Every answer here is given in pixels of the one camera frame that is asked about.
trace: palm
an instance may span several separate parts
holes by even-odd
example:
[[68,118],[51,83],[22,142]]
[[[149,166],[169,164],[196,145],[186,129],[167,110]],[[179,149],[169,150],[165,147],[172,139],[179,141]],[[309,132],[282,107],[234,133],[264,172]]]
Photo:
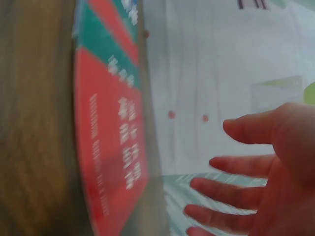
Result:
[[[203,225],[249,236],[315,235],[315,109],[285,105],[275,111],[228,121],[224,129],[246,144],[272,144],[277,155],[226,156],[210,165],[229,174],[268,179],[266,186],[239,187],[195,178],[191,187],[216,201],[255,214],[232,215],[188,205],[185,213]],[[190,228],[190,236],[213,236]]]
[[296,232],[290,234],[282,232],[287,229],[282,224],[286,221],[289,224],[291,215],[299,212],[300,206],[313,196],[309,188],[301,186],[292,179],[287,169],[275,156],[250,235],[266,236],[272,234],[272,231],[276,231],[275,236],[300,235]]

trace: wooden table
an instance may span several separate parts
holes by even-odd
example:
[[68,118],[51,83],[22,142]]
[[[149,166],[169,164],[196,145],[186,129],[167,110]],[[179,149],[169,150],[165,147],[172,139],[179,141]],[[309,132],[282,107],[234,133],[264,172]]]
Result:
[[[75,148],[74,6],[75,0],[0,1],[1,236],[93,235]],[[144,106],[146,121],[153,122],[151,105]],[[147,151],[158,176],[156,145]],[[161,185],[160,178],[151,179],[127,223],[132,234],[166,235]]]

